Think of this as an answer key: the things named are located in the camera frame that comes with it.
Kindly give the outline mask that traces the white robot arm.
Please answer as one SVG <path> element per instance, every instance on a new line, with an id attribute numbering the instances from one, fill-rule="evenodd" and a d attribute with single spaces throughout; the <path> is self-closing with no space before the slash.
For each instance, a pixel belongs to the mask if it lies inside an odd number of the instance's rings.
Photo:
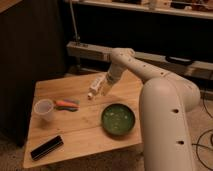
<path id="1" fill-rule="evenodd" d="M 139 117 L 145 171 L 197 171 L 186 113 L 199 104 L 198 86 L 171 71 L 136 59 L 130 48 L 114 48 L 109 58 L 111 65 L 103 94 L 110 91 L 126 70 L 143 82 Z"/>

